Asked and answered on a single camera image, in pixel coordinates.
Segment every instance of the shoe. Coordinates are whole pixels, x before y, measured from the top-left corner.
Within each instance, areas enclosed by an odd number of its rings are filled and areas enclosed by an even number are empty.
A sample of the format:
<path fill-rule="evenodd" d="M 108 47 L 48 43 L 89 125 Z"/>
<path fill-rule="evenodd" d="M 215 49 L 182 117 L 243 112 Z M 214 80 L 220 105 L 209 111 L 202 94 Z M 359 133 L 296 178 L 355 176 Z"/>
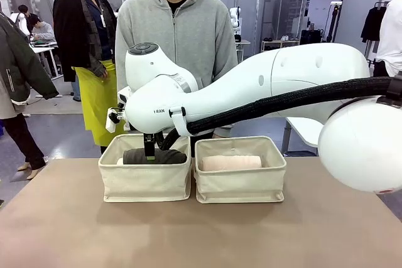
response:
<path fill-rule="evenodd" d="M 20 166 L 17 171 L 21 172 L 21 171 L 25 171 L 26 169 L 30 168 L 31 164 L 30 163 L 24 163 L 22 166 Z"/>
<path fill-rule="evenodd" d="M 32 180 L 33 178 L 36 177 L 36 175 L 39 173 L 39 170 L 36 169 L 34 171 L 32 171 L 32 173 L 26 178 L 27 180 Z"/>

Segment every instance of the dark green jacket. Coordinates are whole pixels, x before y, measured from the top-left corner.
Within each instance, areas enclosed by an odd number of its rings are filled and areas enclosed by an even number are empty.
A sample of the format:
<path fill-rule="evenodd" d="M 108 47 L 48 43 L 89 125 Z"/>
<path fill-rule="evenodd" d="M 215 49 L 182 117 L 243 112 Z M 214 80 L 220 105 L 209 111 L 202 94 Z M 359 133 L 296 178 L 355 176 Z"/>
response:
<path fill-rule="evenodd" d="M 0 76 L 15 104 L 24 103 L 34 88 L 45 99 L 58 95 L 38 57 L 13 28 L 13 22 L 0 13 Z"/>

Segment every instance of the zipper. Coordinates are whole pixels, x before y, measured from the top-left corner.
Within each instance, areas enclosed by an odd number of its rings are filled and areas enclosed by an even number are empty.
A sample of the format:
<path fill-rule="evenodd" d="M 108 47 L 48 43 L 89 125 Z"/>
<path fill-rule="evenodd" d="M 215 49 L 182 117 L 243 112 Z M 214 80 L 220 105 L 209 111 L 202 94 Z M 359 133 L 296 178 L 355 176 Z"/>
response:
<path fill-rule="evenodd" d="M 176 20 L 175 20 L 175 14 L 171 12 L 171 15 L 173 17 L 173 39 L 174 39 L 174 48 L 175 48 L 175 63 L 177 64 L 177 54 L 176 54 Z"/>
<path fill-rule="evenodd" d="M 10 82 L 11 91 L 12 91 L 12 92 L 15 92 L 14 84 L 13 84 L 13 79 L 11 78 L 10 69 L 6 69 L 6 71 L 7 71 L 8 81 Z"/>

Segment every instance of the beige storage bin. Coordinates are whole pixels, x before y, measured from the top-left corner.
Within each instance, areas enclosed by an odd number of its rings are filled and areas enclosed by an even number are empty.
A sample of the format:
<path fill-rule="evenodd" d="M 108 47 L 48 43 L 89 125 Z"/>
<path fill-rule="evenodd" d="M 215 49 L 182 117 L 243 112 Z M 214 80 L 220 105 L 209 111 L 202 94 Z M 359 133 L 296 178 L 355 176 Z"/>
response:
<path fill-rule="evenodd" d="M 202 171 L 207 156 L 260 156 L 263 168 L 243 171 Z M 195 144 L 197 200 L 201 203 L 282 202 L 286 161 L 264 136 L 198 141 Z"/>
<path fill-rule="evenodd" d="M 105 184 L 105 202 L 154 202 L 186 200 L 191 190 L 191 146 L 181 137 L 171 149 L 187 155 L 183 164 L 117 165 L 124 151 L 144 148 L 142 134 L 120 135 L 113 139 L 99 160 Z"/>

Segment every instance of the rolled cloth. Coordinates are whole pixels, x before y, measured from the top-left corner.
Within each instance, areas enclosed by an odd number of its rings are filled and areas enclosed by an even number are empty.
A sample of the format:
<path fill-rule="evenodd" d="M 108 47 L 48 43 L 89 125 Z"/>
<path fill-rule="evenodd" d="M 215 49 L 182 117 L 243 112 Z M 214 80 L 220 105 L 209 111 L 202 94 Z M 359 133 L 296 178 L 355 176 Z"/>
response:
<path fill-rule="evenodd" d="M 147 160 L 144 149 L 132 149 L 123 154 L 123 164 L 180 164 L 185 163 L 187 155 L 176 150 L 155 150 L 155 160 Z"/>
<path fill-rule="evenodd" d="M 239 171 L 262 167 L 259 156 L 210 156 L 202 159 L 201 171 Z"/>

